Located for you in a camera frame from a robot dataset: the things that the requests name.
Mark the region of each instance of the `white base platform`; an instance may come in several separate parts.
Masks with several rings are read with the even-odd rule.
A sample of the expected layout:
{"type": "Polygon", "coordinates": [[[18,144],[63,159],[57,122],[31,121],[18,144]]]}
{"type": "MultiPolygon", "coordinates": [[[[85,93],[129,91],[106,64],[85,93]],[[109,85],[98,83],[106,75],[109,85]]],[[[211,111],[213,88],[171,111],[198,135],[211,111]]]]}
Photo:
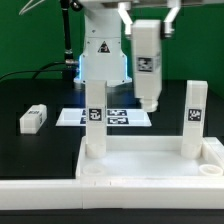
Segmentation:
{"type": "Polygon", "coordinates": [[[0,209],[224,209],[224,177],[199,176],[201,164],[224,168],[224,147],[204,138],[202,157],[180,156],[179,136],[108,136],[107,156],[85,157],[75,180],[0,181],[0,209]]]}

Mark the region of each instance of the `white pillar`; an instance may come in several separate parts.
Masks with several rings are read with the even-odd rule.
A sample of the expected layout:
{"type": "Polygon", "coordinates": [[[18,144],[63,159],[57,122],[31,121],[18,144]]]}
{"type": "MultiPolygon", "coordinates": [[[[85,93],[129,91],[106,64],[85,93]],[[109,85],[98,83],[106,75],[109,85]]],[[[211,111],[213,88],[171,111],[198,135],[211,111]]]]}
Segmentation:
{"type": "Polygon", "coordinates": [[[91,158],[106,154],[106,81],[86,82],[86,152],[91,158]]]}
{"type": "Polygon", "coordinates": [[[208,84],[188,81],[181,155],[188,159],[201,156],[208,84]]]}

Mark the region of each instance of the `blue led light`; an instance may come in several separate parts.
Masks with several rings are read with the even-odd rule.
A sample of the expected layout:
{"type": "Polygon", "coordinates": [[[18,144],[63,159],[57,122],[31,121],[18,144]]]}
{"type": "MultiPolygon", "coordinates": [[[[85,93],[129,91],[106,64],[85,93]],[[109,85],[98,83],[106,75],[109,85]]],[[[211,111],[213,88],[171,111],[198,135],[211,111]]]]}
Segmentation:
{"type": "Polygon", "coordinates": [[[79,56],[79,80],[82,79],[82,55],[79,56]]]}
{"type": "Polygon", "coordinates": [[[126,79],[130,79],[130,77],[128,76],[128,57],[125,57],[125,77],[126,79]]]}

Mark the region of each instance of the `warning label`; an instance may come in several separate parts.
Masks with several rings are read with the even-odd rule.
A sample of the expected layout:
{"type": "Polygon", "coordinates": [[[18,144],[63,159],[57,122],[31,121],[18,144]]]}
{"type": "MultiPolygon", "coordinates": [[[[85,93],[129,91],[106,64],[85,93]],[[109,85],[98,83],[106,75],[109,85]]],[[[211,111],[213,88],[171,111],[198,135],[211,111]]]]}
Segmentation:
{"type": "Polygon", "coordinates": [[[106,41],[104,41],[98,50],[99,53],[110,53],[109,47],[107,46],[106,41]]]}

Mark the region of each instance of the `white rectangular block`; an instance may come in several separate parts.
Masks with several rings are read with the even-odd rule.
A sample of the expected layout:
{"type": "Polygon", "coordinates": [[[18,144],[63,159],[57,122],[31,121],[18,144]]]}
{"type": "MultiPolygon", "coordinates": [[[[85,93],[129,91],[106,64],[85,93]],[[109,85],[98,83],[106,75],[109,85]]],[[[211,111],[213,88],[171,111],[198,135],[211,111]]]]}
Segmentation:
{"type": "Polygon", "coordinates": [[[162,90],[160,20],[137,20],[132,26],[135,96],[154,112],[162,90]]]}
{"type": "Polygon", "coordinates": [[[81,209],[77,180],[0,181],[0,210],[81,209]]]}
{"type": "Polygon", "coordinates": [[[189,159],[201,156],[207,89],[205,81],[187,82],[181,154],[189,159]]]}
{"type": "Polygon", "coordinates": [[[99,158],[106,153],[106,81],[86,82],[86,151],[99,158]]]}
{"type": "Polygon", "coordinates": [[[36,134],[47,119],[47,107],[45,105],[33,105],[20,118],[21,134],[36,134]]]}

